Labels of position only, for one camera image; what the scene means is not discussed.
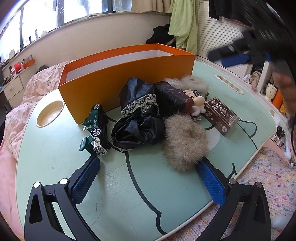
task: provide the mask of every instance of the human hand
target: human hand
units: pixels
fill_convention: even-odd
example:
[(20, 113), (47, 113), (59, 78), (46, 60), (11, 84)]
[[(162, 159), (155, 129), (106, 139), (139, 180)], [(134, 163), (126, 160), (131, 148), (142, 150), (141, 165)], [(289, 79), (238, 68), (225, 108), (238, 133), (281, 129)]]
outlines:
[(288, 75), (274, 72), (273, 77), (284, 98), (288, 114), (294, 117), (296, 113), (296, 87)]

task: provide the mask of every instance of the white shutter door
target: white shutter door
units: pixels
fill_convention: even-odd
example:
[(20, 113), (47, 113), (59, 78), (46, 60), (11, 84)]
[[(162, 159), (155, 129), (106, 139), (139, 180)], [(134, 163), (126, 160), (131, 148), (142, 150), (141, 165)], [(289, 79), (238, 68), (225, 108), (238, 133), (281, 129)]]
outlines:
[[(197, 55), (207, 58), (212, 49), (232, 44), (242, 38), (241, 32), (249, 27), (236, 20), (217, 20), (209, 17), (209, 0), (199, 0), (199, 16), (197, 31)], [(227, 68), (231, 72), (244, 77), (247, 64)]]

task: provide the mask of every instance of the multicolored carpet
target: multicolored carpet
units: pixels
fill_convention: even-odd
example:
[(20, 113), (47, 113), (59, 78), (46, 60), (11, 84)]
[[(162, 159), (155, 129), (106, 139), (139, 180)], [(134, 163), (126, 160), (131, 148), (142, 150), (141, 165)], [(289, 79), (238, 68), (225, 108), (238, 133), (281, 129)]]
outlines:
[[(241, 184), (253, 185), (256, 181), (260, 181), (264, 186), (271, 222), (278, 215), (290, 217), (294, 213), (296, 209), (296, 169), (291, 169), (288, 163), (275, 151), (263, 147), (238, 178), (238, 182)], [(242, 204), (239, 203), (223, 237), (231, 234), (241, 208)], [(219, 205), (213, 204), (202, 215), (165, 241), (196, 240), (218, 209)], [(280, 233), (280, 229), (272, 228), (271, 240), (275, 240)]]

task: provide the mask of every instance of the orange box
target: orange box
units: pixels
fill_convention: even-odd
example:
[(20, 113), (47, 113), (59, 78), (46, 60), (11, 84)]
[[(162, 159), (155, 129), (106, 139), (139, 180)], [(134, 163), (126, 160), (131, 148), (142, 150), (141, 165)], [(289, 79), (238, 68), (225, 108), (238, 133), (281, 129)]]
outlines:
[(119, 104), (129, 78), (150, 84), (192, 74), (195, 55), (161, 44), (135, 45), (96, 53), (65, 65), (59, 91), (77, 124), (100, 103), (104, 111)]
[(29, 60), (27, 63), (24, 64), (24, 69), (30, 67), (31, 65), (33, 65), (35, 63), (35, 59), (31, 59)]

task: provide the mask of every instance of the light green cloth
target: light green cloth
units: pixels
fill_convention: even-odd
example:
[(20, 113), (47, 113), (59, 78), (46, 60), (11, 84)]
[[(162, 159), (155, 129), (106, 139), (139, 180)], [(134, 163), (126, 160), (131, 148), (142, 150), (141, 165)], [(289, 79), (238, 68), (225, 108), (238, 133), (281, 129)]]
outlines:
[(172, 14), (169, 35), (176, 38), (176, 47), (197, 53), (197, 21), (195, 0), (172, 0), (168, 10)]

